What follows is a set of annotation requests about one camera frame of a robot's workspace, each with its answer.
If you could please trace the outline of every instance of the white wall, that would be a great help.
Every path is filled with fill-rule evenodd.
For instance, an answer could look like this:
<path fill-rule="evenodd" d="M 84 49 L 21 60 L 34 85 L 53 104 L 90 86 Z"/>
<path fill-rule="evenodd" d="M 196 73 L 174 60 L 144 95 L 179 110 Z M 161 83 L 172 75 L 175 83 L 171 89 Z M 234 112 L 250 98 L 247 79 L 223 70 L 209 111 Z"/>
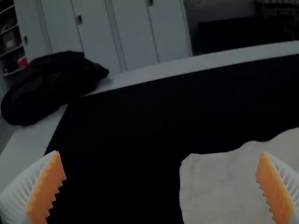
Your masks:
<path fill-rule="evenodd" d="M 189 29 L 199 22 L 255 15 L 254 0 L 185 0 Z"/>

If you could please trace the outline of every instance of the black furniture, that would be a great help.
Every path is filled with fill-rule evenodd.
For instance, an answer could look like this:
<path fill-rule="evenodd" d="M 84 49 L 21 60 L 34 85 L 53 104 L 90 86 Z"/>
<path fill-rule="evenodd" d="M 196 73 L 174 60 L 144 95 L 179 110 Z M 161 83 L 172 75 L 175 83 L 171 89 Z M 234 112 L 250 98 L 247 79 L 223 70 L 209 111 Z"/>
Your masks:
<path fill-rule="evenodd" d="M 298 71 L 299 55 L 285 56 L 69 104 L 46 152 L 60 152 L 67 177 L 48 223 L 183 223 L 181 161 L 297 127 Z"/>

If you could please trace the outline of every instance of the box on shelf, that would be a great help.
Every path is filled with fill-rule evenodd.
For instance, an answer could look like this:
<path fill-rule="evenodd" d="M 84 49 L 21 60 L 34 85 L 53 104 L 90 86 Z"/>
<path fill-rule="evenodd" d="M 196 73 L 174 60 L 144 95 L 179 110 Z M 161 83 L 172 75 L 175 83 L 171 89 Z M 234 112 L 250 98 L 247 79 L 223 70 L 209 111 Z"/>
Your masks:
<path fill-rule="evenodd" d="M 7 33 L 3 34 L 2 38 L 5 51 L 9 51 L 17 47 L 17 42 L 13 30 L 10 30 Z"/>
<path fill-rule="evenodd" d="M 28 59 L 26 56 L 18 59 L 19 68 L 25 68 L 28 65 Z"/>

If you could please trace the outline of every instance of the white cabinet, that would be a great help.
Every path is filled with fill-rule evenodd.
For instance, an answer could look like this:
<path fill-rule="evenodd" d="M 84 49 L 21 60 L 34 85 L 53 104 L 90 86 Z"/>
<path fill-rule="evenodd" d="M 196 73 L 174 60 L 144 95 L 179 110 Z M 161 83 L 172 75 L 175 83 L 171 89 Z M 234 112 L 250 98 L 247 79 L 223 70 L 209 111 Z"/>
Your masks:
<path fill-rule="evenodd" d="M 128 70 L 158 63 L 145 0 L 113 0 L 114 15 Z"/>
<path fill-rule="evenodd" d="M 53 53 L 83 51 L 112 74 L 191 55 L 183 0 L 40 1 Z"/>
<path fill-rule="evenodd" d="M 41 0 L 41 3 L 53 53 L 83 51 L 71 0 Z"/>
<path fill-rule="evenodd" d="M 72 0 L 82 46 L 87 59 L 121 73 L 105 0 Z"/>
<path fill-rule="evenodd" d="M 16 16 L 28 61 L 50 53 L 36 0 L 14 0 Z"/>
<path fill-rule="evenodd" d="M 149 6 L 160 63 L 191 55 L 184 10 L 182 0 L 152 0 Z"/>

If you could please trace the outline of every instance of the cabinet handle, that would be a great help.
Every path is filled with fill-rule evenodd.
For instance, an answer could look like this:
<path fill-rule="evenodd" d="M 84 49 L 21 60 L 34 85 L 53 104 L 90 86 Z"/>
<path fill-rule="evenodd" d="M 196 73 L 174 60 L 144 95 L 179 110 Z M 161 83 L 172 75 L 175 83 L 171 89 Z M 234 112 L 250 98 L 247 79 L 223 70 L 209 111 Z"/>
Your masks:
<path fill-rule="evenodd" d="M 28 45 L 28 38 L 27 38 L 27 36 L 23 36 L 23 41 L 24 41 L 25 46 L 27 46 Z"/>
<path fill-rule="evenodd" d="M 82 24 L 83 23 L 82 16 L 81 15 L 76 16 L 76 21 L 78 25 Z"/>
<path fill-rule="evenodd" d="M 154 6 L 154 0 L 146 0 L 148 3 L 148 7 Z"/>

